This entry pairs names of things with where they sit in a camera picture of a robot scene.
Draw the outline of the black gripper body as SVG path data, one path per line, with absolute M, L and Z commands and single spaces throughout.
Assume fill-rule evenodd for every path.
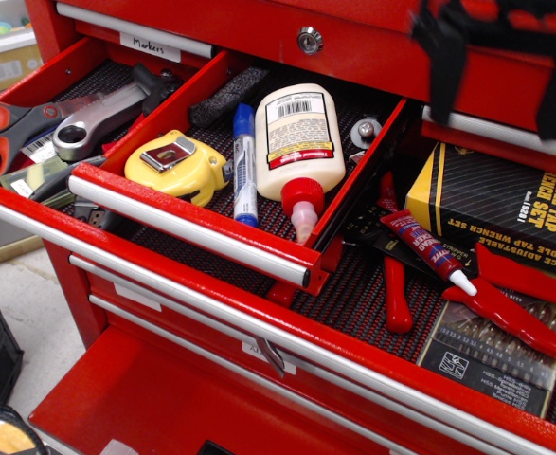
M 434 44 L 447 35 L 485 47 L 556 47 L 556 1 L 422 1 L 412 37 Z

